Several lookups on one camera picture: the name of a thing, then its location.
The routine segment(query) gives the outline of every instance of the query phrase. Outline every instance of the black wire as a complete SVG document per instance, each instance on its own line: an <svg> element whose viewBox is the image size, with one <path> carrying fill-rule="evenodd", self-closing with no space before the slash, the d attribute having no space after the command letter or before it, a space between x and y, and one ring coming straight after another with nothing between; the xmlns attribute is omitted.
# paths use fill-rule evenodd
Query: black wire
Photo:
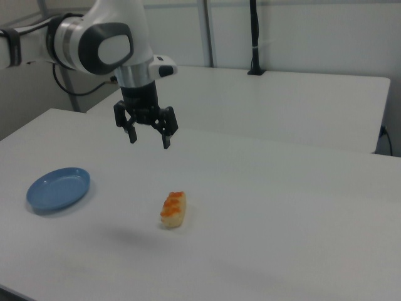
<svg viewBox="0 0 401 301"><path fill-rule="evenodd" d="M39 26L37 26L37 27L33 27L33 28L31 28L31 29L29 29L29 30L26 30L26 31L20 31L20 32L19 32L19 35L20 35L20 36L23 36L23 35L25 35L25 34L32 33L33 31L38 30L38 29L41 29L41 28L44 28L44 27L46 27L47 25L49 25L49 22L43 23L43 24L41 24L41 25L39 25Z"/></svg>
<svg viewBox="0 0 401 301"><path fill-rule="evenodd" d="M33 27L33 28L28 29L28 30L26 30L26 31L19 31L18 33L19 33L20 36L23 36L23 35L25 35L25 34L32 33L32 32L34 32L35 30L44 28L44 27L46 27L47 25L49 25L49 22L50 22L51 18L52 18L52 17L55 17L55 16L57 16L57 15L59 15L59 14L52 14L51 16L47 17L46 19L42 19L41 21L37 21L37 22L33 23L32 25L28 25L28 26L33 26L33 25L35 25L35 24L38 23L38 22L40 23L40 22L44 22L44 21L48 20L47 22L45 22L45 23L43 23L43 24L41 24L41 25L39 25L39 26L37 26L37 27ZM70 17L82 17L82 14L72 14ZM5 37L6 35L5 35L4 33L0 33L0 36Z"/></svg>
<svg viewBox="0 0 401 301"><path fill-rule="evenodd" d="M387 136L388 144L390 145L390 155L393 156L393 145L391 144L390 135L388 134L387 130L384 130L384 134Z"/></svg>
<svg viewBox="0 0 401 301"><path fill-rule="evenodd" d="M35 26L38 25L39 23L45 22L47 20L50 20L53 17L59 16L60 13L52 13L52 14L48 14L46 17L42 17L40 19L37 19L36 21L33 21L32 23L29 23L27 25L24 26L20 26L20 27L29 27L29 26Z"/></svg>
<svg viewBox="0 0 401 301"><path fill-rule="evenodd" d="M104 86L107 83L107 82L103 82L100 85L98 85L95 88L93 88L92 90L87 91L85 93L74 93L74 92L68 91L65 87L63 87L63 85L58 80L57 74L56 74L56 64L53 64L53 77L55 78L55 81L56 81L57 85L62 89L62 91L66 92L67 94L70 94L72 96L86 96L86 95L89 95L89 94L91 94L94 91L98 90L99 88L101 88L102 86Z"/></svg>

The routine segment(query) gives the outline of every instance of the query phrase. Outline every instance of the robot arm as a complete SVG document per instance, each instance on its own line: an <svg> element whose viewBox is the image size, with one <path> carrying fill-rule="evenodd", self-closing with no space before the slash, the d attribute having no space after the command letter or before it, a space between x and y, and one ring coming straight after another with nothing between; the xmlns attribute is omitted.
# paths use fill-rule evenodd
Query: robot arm
<svg viewBox="0 0 401 301"><path fill-rule="evenodd" d="M116 125L131 143L137 139L135 122L151 125L169 147L178 125L172 107L159 107L154 81L177 73L177 66L153 54L142 0L97 0L84 16L64 14L25 28L0 28L0 69L32 61L96 75L114 71L123 94L114 106Z"/></svg>

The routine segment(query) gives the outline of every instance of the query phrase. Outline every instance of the white table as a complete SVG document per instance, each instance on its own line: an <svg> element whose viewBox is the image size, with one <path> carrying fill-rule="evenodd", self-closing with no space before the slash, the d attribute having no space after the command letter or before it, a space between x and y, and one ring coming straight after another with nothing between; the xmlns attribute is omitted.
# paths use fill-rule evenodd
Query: white table
<svg viewBox="0 0 401 301"><path fill-rule="evenodd" d="M179 127L374 152L390 80L377 77L179 67L157 81ZM114 118L115 92L88 111Z"/></svg>
<svg viewBox="0 0 401 301"><path fill-rule="evenodd" d="M50 110L0 142L0 284L40 301L400 300L401 161ZM88 194L38 216L30 184L61 167ZM181 228L164 230L169 191Z"/></svg>

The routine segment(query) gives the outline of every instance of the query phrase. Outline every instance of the blue plate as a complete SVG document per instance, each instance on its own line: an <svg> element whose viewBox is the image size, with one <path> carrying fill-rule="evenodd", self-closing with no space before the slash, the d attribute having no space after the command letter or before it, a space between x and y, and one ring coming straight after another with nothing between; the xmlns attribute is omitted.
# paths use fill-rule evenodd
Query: blue plate
<svg viewBox="0 0 401 301"><path fill-rule="evenodd" d="M68 167L37 179L26 193L34 209L57 210L77 202L89 189L90 176L83 169Z"/></svg>

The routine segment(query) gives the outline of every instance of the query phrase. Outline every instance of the black pole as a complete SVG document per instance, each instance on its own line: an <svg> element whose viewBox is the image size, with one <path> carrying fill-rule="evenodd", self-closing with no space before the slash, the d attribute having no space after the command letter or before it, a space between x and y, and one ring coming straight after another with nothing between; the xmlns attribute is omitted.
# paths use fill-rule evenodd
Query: black pole
<svg viewBox="0 0 401 301"><path fill-rule="evenodd" d="M262 75L265 70L259 66L259 20L258 12L256 11L256 0L249 1L251 8L251 33L252 33L252 63L251 69L248 71L249 75Z"/></svg>

